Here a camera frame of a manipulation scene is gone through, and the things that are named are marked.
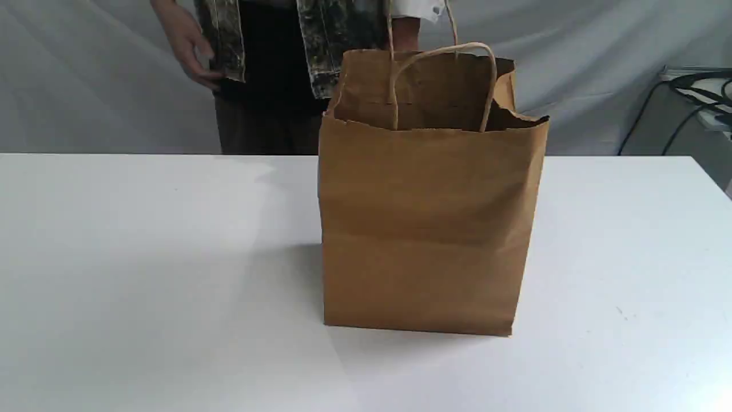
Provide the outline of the person's left forearm sleeve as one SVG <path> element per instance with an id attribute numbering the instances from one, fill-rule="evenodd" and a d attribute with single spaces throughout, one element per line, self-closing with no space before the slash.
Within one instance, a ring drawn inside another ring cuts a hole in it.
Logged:
<path id="1" fill-rule="evenodd" d="M 399 52 L 418 50 L 421 24 L 436 23 L 446 9 L 445 1 L 385 1 L 384 5 L 393 49 Z"/>

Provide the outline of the person's right hand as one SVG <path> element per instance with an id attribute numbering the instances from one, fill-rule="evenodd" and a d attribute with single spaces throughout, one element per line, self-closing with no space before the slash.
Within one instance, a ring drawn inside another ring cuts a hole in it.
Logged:
<path id="1" fill-rule="evenodd" d="M 213 49 L 194 16 L 176 1 L 150 1 L 152 10 L 168 40 L 168 45 L 190 80 L 212 91 L 220 89 L 222 73 L 209 70 L 200 57 L 214 57 Z"/>

